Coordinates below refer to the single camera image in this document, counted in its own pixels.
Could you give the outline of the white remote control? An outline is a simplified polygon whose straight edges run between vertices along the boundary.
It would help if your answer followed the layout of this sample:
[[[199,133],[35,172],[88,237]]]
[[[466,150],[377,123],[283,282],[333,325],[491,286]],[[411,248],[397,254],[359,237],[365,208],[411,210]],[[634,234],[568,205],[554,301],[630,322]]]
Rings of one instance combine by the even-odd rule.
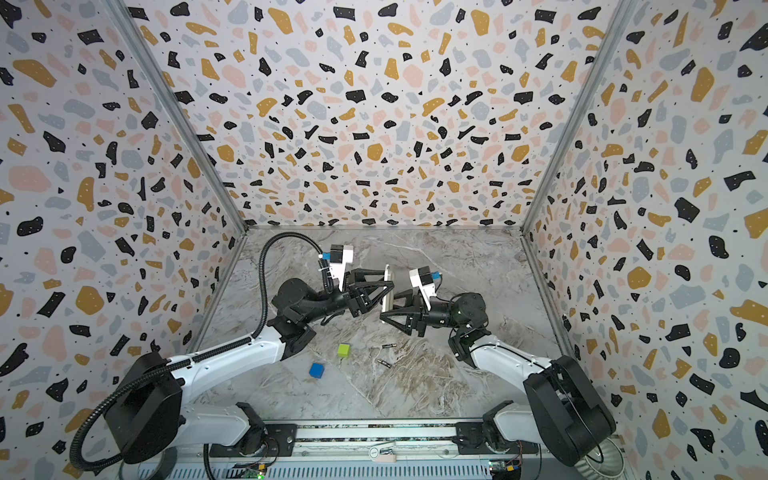
[[[392,310],[394,303],[394,274],[390,264],[385,266],[383,280],[386,282],[386,295],[382,299],[382,311],[388,312]]]

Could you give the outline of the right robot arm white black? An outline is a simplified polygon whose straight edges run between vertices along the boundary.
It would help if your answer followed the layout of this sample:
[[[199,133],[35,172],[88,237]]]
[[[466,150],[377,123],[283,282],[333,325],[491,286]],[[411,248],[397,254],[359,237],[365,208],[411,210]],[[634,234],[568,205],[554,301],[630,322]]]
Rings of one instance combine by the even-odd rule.
[[[460,445],[480,443],[503,452],[519,442],[535,443],[566,466],[607,464],[606,443],[616,422],[578,362],[567,355],[535,356],[503,342],[488,328],[480,294],[449,300],[424,298],[417,289],[389,294],[380,318],[407,335],[424,335],[430,327],[450,329],[448,345],[456,361],[525,394],[522,403],[508,400],[486,412],[478,433],[460,436]]]

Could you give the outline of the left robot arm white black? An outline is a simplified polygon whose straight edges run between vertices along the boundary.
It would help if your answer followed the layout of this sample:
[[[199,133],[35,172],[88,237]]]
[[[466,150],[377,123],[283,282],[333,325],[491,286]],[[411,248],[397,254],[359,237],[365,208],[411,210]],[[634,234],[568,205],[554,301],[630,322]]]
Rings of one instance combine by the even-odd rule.
[[[121,395],[105,414],[110,432],[126,464],[139,464],[172,447],[218,445],[235,455],[256,453],[268,430],[246,403],[233,407],[194,406],[213,387],[256,368],[300,353],[315,337],[312,323],[350,313],[366,314],[393,290],[389,267],[347,272],[342,287],[316,291],[292,278],[279,288],[272,304],[276,316],[257,335],[188,355],[164,359],[142,356],[126,379],[137,380],[166,366],[175,369]]]

